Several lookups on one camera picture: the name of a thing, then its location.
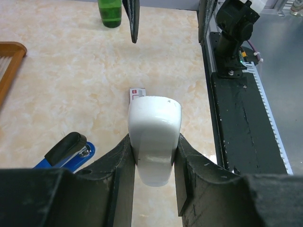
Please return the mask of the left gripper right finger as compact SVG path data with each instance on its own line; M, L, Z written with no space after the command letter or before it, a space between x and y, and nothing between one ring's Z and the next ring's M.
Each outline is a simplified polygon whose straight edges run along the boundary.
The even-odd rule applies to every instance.
M185 227L300 227L301 176L237 175L180 135L174 161L178 215Z

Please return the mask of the green glass bottle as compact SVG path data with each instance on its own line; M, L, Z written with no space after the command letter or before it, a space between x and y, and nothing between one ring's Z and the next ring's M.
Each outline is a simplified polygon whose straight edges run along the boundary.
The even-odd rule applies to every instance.
M98 0L98 9L105 27L116 28L121 25L121 0Z

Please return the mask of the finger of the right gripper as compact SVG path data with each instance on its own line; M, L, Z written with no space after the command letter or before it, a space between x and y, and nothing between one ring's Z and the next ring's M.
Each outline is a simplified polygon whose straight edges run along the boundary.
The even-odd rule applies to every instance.
M132 42L137 43L140 19L140 1L122 0L123 7L129 19Z
M198 41L201 46L205 44L207 30L211 17L216 8L216 0L200 0L198 6Z

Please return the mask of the blue black stapler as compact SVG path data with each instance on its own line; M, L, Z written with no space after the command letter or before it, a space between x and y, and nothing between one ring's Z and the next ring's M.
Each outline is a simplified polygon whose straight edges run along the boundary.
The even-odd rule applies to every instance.
M95 155L95 146L87 138L71 132L52 147L35 168L66 168L75 172Z

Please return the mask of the small staple box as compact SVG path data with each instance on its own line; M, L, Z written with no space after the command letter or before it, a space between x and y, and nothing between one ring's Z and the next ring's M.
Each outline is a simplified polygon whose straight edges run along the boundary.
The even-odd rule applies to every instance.
M130 103L139 97L143 97L146 96L146 89L145 88L130 88L129 89L129 99L130 99Z

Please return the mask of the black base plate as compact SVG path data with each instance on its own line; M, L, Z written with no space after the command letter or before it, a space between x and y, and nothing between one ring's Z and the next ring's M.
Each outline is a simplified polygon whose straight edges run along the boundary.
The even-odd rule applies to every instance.
M252 73L220 78L213 47L219 32L209 35L208 91L217 163L236 174L288 174Z

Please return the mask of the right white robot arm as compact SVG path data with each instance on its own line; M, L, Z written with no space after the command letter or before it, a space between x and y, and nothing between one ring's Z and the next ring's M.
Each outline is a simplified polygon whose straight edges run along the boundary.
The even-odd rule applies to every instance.
M200 0L198 5L198 41L206 43L207 30L214 12L216 0ZM122 5L129 19L132 42L137 42L139 30L140 1L122 0ZM215 23L221 29L221 35L213 56L216 72L220 78L240 78L244 66L239 57L243 42L250 39L253 25L260 17L265 3L262 0L225 0L215 16Z

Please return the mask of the wooden three-tier shelf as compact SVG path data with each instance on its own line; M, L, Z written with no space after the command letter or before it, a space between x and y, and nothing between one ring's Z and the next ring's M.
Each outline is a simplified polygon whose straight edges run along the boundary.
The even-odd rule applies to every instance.
M27 48L19 42L0 43L0 105L9 92L16 73L20 68Z

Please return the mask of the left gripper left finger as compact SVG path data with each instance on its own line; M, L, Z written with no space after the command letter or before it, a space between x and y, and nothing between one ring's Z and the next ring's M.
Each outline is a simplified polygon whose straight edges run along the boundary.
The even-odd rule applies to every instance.
M64 168L2 169L3 227L129 227L135 160L129 136L76 173Z

